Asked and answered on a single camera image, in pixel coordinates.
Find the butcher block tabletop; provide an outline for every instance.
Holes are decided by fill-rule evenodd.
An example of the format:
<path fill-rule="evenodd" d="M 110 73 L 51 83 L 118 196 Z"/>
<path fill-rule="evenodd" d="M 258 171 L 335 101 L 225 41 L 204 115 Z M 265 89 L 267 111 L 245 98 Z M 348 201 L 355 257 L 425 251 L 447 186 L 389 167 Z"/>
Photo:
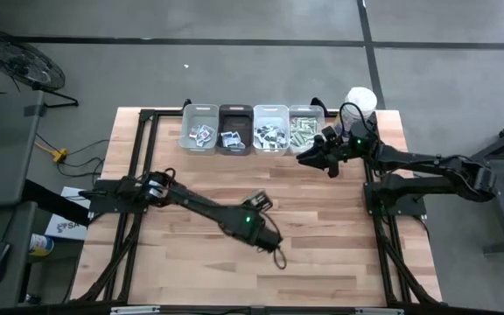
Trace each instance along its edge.
<path fill-rule="evenodd" d="M 141 109 L 118 109 L 103 179 L 128 174 Z M 382 141 L 406 151 L 398 111 L 378 111 L 377 119 Z M 179 147 L 181 122 L 181 117 L 160 119 L 151 170 L 172 167 L 179 183 L 223 204 L 238 204 L 254 190 L 265 189 L 274 203 L 269 215 L 284 238 L 281 248 L 288 266 L 278 269 L 272 255 L 226 237 L 215 222 L 180 206 L 151 207 L 139 236 L 131 305 L 386 304 L 374 224 L 361 193 L 365 182 L 361 159 L 340 163 L 339 176 L 328 178 L 323 171 L 299 165 L 293 156 L 264 157 L 254 152 L 246 157 L 190 156 Z M 143 169 L 149 129 L 148 124 L 137 175 Z M 118 218 L 108 213 L 88 227 L 72 298 L 85 293 L 109 262 Z M 440 300 L 421 223 L 410 217 L 397 221 L 406 264 L 430 295 Z M 123 267 L 118 270 L 114 297 Z M 390 274 L 399 298 L 396 269 Z"/>

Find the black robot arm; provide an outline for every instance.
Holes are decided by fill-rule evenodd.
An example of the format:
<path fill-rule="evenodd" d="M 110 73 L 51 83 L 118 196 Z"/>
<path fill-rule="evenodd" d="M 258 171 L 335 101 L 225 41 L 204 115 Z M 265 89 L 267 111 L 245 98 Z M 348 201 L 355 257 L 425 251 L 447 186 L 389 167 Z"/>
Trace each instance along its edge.
<path fill-rule="evenodd" d="M 279 231 L 266 226 L 265 218 L 268 217 L 264 212 L 273 204 L 264 191 L 255 192 L 240 205 L 225 206 L 190 191 L 166 172 L 154 171 L 142 178 L 126 176 L 108 190 L 85 191 L 80 195 L 108 203 L 119 212 L 138 207 L 180 205 L 217 222 L 226 235 L 269 253 L 278 249 L 283 240 Z"/>
<path fill-rule="evenodd" d="M 375 115 L 367 122 L 354 122 L 347 141 L 338 136 L 332 127 L 322 130 L 324 137 L 315 136 L 314 145 L 297 156 L 301 165 L 328 169 L 331 178 L 339 175 L 339 161 L 362 158 L 379 172 L 383 180 L 371 183 L 371 189 L 384 206 L 393 206 L 409 193 L 456 193 L 472 201 L 488 201 L 495 195 L 495 175 L 489 167 L 468 157 L 452 155 L 424 155 L 401 152 L 383 143 L 377 134 Z M 432 178 L 403 178 L 391 172 L 404 169 L 440 175 Z"/>

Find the concrete floor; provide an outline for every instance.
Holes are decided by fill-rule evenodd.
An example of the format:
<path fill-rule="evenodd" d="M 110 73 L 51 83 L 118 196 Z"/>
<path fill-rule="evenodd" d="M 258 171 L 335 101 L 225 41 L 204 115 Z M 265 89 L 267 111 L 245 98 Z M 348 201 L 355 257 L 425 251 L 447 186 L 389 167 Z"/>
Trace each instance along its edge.
<path fill-rule="evenodd" d="M 365 5 L 373 40 L 504 42 L 504 1 L 366 0 Z M 0 30 L 46 36 L 363 39 L 354 0 L 0 0 Z M 371 86 L 363 48 L 35 46 L 64 70 L 66 86 L 60 92 L 81 103 L 49 111 L 39 129 L 52 144 L 69 149 L 107 138 L 121 106 L 179 106 L 185 98 L 299 104 L 318 96 L 336 108 L 349 88 Z M 375 55 L 386 108 L 400 110 L 411 151 L 469 155 L 504 127 L 504 50 L 376 49 Z M 1 73 L 0 91 L 16 93 Z M 103 157 L 105 151 L 106 144 L 94 147 L 76 161 Z M 62 186 L 91 186 L 90 178 L 60 176 L 39 150 L 29 178 L 56 192 Z M 494 202 L 450 196 L 425 202 L 444 301 L 504 311 L 504 255 L 481 254 L 483 246 L 501 240 Z M 73 263 L 61 262 L 56 276 L 40 271 L 44 276 L 33 290 L 47 303 L 59 302 L 68 285 L 62 274 L 71 273 Z"/>

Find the black floor line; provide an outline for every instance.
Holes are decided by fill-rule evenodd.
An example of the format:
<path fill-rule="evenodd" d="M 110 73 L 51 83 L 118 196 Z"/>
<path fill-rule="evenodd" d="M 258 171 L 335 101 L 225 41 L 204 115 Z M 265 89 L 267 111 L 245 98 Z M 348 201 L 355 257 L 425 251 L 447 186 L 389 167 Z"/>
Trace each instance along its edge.
<path fill-rule="evenodd" d="M 298 46 L 363 47 L 362 40 L 316 39 L 214 39 L 214 38 L 97 38 L 61 36 L 15 36 L 19 43 L 96 45 L 189 45 L 189 46 Z"/>
<path fill-rule="evenodd" d="M 359 9 L 360 28 L 363 32 L 363 39 L 365 43 L 372 43 L 373 37 L 371 36 L 371 28 L 368 25 L 367 9 L 363 0 L 357 0 L 357 7 Z M 375 49 L 371 45 L 365 46 L 365 53 L 367 55 L 368 75 L 371 79 L 373 92 L 377 99 L 377 109 L 385 109 L 384 94 L 382 93 L 381 78 L 378 76 L 378 66 L 376 65 Z"/>
<path fill-rule="evenodd" d="M 395 49 L 504 50 L 504 43 L 402 42 L 318 39 L 216 39 L 216 38 L 117 38 L 72 36 L 15 36 L 19 43 L 94 45 L 189 45 L 189 46 L 297 46 L 373 47 Z"/>

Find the metal bracket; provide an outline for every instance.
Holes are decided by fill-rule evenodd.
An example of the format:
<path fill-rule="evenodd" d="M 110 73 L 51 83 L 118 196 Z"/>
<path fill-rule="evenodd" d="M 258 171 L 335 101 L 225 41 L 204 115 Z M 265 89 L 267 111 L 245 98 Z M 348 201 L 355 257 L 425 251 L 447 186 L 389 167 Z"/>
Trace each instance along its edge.
<path fill-rule="evenodd" d="M 160 311 L 160 305 L 123 306 L 112 307 L 112 309 L 110 310 L 110 315 L 159 314 Z"/>
<path fill-rule="evenodd" d="M 363 307 L 363 308 L 356 308 L 355 314 L 359 314 L 359 315 L 403 315 L 403 310 Z"/>
<path fill-rule="evenodd" d="M 422 215 L 427 214 L 427 209 L 425 208 L 422 195 L 408 194 L 398 199 L 395 205 L 385 207 L 375 196 L 373 189 L 371 189 L 372 184 L 373 183 L 365 183 L 363 186 L 365 203 L 369 215 L 379 217 L 388 215 L 409 215 L 421 217 Z"/>

